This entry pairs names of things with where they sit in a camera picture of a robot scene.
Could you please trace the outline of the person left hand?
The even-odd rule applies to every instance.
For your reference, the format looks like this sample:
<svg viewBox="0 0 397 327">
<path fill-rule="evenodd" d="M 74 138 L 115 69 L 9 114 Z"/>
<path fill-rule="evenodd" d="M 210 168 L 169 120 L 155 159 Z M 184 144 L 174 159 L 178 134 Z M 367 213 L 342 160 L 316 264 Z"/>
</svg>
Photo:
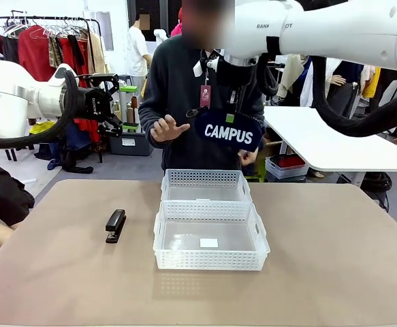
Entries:
<svg viewBox="0 0 397 327">
<path fill-rule="evenodd" d="M 255 149 L 254 152 L 240 150 L 238 152 L 240 165 L 241 166 L 248 166 L 255 163 L 257 159 L 258 149 Z"/>
</svg>

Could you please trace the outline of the person in pink top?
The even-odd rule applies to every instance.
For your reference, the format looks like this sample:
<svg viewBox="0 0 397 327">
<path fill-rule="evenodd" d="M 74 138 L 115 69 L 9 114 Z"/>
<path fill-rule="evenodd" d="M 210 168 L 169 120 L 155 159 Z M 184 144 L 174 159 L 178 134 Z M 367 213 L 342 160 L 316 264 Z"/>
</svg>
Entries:
<svg viewBox="0 0 397 327">
<path fill-rule="evenodd" d="M 182 33 L 182 8 L 179 9 L 178 11 L 178 23 L 177 25 L 172 29 L 170 36 L 174 37 L 175 35 L 179 35 Z"/>
</svg>

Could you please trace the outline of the red hanging garment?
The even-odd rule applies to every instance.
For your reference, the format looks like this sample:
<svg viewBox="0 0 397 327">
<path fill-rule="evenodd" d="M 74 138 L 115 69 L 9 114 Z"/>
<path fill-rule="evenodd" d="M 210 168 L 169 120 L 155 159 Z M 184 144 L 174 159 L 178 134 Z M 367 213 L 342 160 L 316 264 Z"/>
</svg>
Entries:
<svg viewBox="0 0 397 327">
<path fill-rule="evenodd" d="M 18 36 L 19 63 L 39 82 L 48 81 L 55 72 L 49 62 L 49 40 L 44 28 L 34 25 Z"/>
</svg>

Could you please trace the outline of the grey plastic storage bin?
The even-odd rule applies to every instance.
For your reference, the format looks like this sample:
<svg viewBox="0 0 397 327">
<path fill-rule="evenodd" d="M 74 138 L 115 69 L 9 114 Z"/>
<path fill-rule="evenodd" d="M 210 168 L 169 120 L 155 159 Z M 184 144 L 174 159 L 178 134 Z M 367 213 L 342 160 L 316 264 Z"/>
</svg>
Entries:
<svg viewBox="0 0 397 327">
<path fill-rule="evenodd" d="M 121 137 L 109 137 L 109 142 L 113 155 L 148 157 L 153 151 L 145 133 L 123 132 Z"/>
</svg>

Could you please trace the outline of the white perforated plastic basket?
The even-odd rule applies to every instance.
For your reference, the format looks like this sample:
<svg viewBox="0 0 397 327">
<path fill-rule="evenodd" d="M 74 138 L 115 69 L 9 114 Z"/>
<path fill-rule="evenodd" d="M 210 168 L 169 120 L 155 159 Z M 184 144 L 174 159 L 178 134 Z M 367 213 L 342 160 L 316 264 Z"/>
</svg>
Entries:
<svg viewBox="0 0 397 327">
<path fill-rule="evenodd" d="M 249 184 L 239 170 L 167 169 L 161 199 L 252 201 Z"/>
</svg>

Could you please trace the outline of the person in dark sweater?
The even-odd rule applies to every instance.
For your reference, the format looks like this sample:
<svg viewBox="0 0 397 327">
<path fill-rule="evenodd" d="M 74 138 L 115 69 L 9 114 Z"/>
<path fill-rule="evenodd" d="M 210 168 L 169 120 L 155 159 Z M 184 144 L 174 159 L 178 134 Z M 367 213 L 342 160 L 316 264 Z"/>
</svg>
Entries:
<svg viewBox="0 0 397 327">
<path fill-rule="evenodd" d="M 150 67 L 144 101 L 139 107 L 140 122 L 147 140 L 162 150 L 161 167 L 167 169 L 241 170 L 240 150 L 201 138 L 186 117 L 189 110 L 200 106 L 204 75 L 196 78 L 193 66 L 201 57 L 201 50 L 213 58 L 219 46 L 216 33 L 225 13 L 234 7 L 234 0 L 183 0 L 182 33 L 170 37 L 157 47 Z M 226 110 L 231 89 L 217 84 L 215 71 L 209 69 L 211 86 L 210 109 Z M 171 115 L 177 125 L 190 128 L 177 139 L 158 143 L 150 129 L 155 121 Z"/>
</svg>

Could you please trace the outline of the yellow cloth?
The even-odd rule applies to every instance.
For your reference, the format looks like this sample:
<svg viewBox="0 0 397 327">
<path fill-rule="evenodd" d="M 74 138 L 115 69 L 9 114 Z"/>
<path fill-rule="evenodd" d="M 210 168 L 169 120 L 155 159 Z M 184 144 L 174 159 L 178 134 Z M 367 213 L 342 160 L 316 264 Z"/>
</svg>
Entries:
<svg viewBox="0 0 397 327">
<path fill-rule="evenodd" d="M 36 135 L 36 134 L 43 133 L 43 132 L 49 130 L 54 125 L 55 125 L 54 121 L 44 121 L 44 122 L 36 123 L 30 128 L 29 134 Z"/>
</svg>

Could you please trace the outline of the seated person black clothing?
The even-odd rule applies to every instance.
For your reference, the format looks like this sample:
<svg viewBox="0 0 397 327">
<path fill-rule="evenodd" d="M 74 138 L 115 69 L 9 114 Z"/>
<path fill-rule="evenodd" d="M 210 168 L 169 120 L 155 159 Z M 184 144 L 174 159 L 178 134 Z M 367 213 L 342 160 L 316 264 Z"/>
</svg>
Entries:
<svg viewBox="0 0 397 327">
<path fill-rule="evenodd" d="M 34 204 L 35 199 L 25 185 L 0 167 L 0 220 L 8 226 L 20 223 Z"/>
</svg>

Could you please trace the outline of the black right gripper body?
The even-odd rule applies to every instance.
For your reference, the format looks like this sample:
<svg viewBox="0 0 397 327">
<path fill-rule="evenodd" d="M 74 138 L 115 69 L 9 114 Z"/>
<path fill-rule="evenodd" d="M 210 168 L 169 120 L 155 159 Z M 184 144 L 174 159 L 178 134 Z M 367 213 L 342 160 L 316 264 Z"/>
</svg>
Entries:
<svg viewBox="0 0 397 327">
<path fill-rule="evenodd" d="M 237 89 L 247 86 L 255 75 L 255 66 L 240 67 L 229 63 L 218 63 L 217 84 L 220 87 Z"/>
</svg>

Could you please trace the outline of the black stapler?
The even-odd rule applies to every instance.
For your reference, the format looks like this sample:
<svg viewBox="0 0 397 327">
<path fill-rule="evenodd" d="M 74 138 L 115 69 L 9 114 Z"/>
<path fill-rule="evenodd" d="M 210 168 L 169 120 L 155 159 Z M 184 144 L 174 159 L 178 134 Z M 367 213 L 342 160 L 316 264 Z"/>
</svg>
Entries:
<svg viewBox="0 0 397 327">
<path fill-rule="evenodd" d="M 106 223 L 105 231 L 108 233 L 106 237 L 107 244 L 116 244 L 121 236 L 124 223 L 126 221 L 124 209 L 116 209 Z"/>
</svg>

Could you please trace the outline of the white perforated basket with sticker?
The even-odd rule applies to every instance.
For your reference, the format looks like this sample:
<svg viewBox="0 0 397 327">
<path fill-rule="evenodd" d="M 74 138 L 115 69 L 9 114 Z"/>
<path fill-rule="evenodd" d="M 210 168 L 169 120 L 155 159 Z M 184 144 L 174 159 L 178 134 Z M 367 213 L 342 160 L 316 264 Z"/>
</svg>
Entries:
<svg viewBox="0 0 397 327">
<path fill-rule="evenodd" d="M 163 200 L 153 232 L 160 269 L 259 271 L 270 253 L 251 202 Z M 201 238 L 217 238 L 219 247 L 201 248 Z"/>
</svg>

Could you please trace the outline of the beige hanging garment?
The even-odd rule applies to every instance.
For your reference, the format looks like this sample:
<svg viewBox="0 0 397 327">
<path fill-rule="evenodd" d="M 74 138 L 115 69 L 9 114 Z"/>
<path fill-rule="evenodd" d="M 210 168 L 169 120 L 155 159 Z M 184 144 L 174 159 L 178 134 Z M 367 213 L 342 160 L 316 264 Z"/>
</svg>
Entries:
<svg viewBox="0 0 397 327">
<path fill-rule="evenodd" d="M 104 57 L 104 49 L 100 37 L 90 32 L 92 46 L 88 42 L 89 74 L 109 74 L 110 66 Z"/>
</svg>

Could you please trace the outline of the person in white shirt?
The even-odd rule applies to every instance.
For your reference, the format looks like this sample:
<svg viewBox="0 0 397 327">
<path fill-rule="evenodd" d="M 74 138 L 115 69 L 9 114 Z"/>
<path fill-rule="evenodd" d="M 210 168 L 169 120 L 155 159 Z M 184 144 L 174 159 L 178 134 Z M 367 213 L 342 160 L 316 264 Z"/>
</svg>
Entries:
<svg viewBox="0 0 397 327">
<path fill-rule="evenodd" d="M 136 19 L 127 32 L 127 74 L 131 84 L 138 88 L 136 98 L 142 102 L 142 90 L 148 76 L 152 57 L 146 45 L 143 31 L 150 29 L 150 14 L 141 8 L 136 11 Z"/>
</svg>

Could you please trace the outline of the clear bin with red contents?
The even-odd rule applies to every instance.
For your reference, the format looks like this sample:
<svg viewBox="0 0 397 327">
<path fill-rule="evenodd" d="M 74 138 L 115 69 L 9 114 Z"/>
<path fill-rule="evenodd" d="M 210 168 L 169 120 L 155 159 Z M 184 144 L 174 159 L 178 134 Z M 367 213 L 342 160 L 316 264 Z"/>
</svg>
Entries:
<svg viewBox="0 0 397 327">
<path fill-rule="evenodd" d="M 307 163 L 296 154 L 267 157 L 265 168 L 267 177 L 278 180 L 305 176 L 308 172 Z"/>
</svg>

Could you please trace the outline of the navy campus pencil pouch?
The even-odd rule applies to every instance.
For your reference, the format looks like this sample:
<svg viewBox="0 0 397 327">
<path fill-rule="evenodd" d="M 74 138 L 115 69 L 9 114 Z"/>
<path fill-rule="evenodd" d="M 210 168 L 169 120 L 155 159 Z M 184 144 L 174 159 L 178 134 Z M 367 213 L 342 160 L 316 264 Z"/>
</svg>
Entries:
<svg viewBox="0 0 397 327">
<path fill-rule="evenodd" d="M 235 112 L 233 123 L 226 123 L 226 114 L 224 110 L 205 106 L 189 110 L 186 117 L 192 120 L 201 138 L 238 150 L 254 152 L 263 135 L 261 123 L 241 112 Z"/>
</svg>

